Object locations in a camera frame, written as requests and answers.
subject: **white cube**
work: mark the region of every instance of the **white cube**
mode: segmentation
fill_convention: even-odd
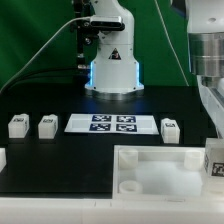
[[[161,135],[164,143],[178,144],[180,139],[180,129],[175,120],[165,118],[161,121]]]
[[[224,139],[207,139],[204,166],[208,177],[224,181]]]
[[[8,124],[9,138],[24,138],[29,128],[29,115],[15,115]]]
[[[0,148],[0,172],[2,172],[5,166],[6,166],[5,149]]]
[[[38,125],[40,139],[53,139],[58,130],[58,117],[56,115],[43,116]]]

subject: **black table surface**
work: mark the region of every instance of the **black table surface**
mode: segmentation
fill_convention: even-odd
[[[30,116],[24,139],[9,139],[8,123],[16,114]],[[115,145],[170,146],[161,135],[66,134],[72,113],[153,115],[175,119],[180,144],[204,147],[216,137],[196,87],[145,87],[144,96],[126,101],[87,97],[72,84],[21,84],[0,97],[0,147],[7,166],[0,173],[2,197],[111,198]],[[38,138],[44,115],[59,119],[54,140]]]

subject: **green wall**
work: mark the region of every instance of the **green wall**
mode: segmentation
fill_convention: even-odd
[[[144,84],[185,85],[165,37],[154,0],[119,2],[135,17],[135,57],[143,65]],[[187,79],[190,85],[195,85],[195,77],[188,71],[187,22],[170,8],[170,0],[158,0],[158,3]],[[71,0],[1,0],[0,86],[72,18]],[[89,60],[94,57],[95,49],[95,46],[86,49]],[[75,34],[66,29],[26,71],[72,66],[75,55]]]

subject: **white cable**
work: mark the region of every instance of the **white cable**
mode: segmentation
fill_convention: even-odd
[[[27,64],[25,64],[23,66],[22,69],[20,69],[13,77],[11,77],[6,83],[5,85],[1,88],[0,90],[0,95],[1,93],[5,90],[5,88],[12,82],[14,81],[16,78],[18,78],[22,72],[39,56],[39,54],[55,39],[55,37],[68,25],[70,25],[71,23],[77,21],[77,20],[88,20],[90,19],[90,17],[81,17],[81,18],[75,18],[70,20],[69,22],[67,22],[66,24],[64,24],[47,42],[46,44],[43,45],[43,47],[40,48],[40,50],[27,62]]]
[[[163,25],[163,28],[164,28],[166,37],[167,37],[168,43],[169,43],[169,45],[170,45],[170,48],[171,48],[171,50],[173,51],[174,57],[176,58],[177,64],[178,64],[178,66],[179,66],[179,68],[180,68],[180,71],[181,71],[181,73],[182,73],[182,75],[183,75],[183,78],[184,78],[184,81],[185,81],[185,83],[186,83],[186,86],[189,86],[189,83],[188,83],[188,81],[187,81],[186,75],[185,75],[184,70],[183,70],[183,68],[182,68],[182,66],[181,66],[180,60],[179,60],[179,58],[178,58],[178,56],[177,56],[177,54],[176,54],[176,51],[175,51],[175,49],[174,49],[174,47],[173,47],[173,44],[172,44],[172,42],[171,42],[171,40],[170,40],[170,36],[169,36],[168,31],[167,31],[166,24],[165,24],[165,22],[164,22],[163,15],[162,15],[162,13],[161,13],[159,4],[158,4],[157,0],[154,0],[154,1],[155,1],[155,5],[156,5],[157,11],[158,11],[158,13],[159,13],[159,17],[160,17],[160,20],[161,20],[161,22],[162,22],[162,25]]]

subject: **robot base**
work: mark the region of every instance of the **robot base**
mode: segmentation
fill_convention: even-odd
[[[93,89],[85,89],[86,95],[103,100],[128,100],[134,97],[139,97],[144,94],[144,89],[135,90],[127,93],[107,93],[99,92]]]

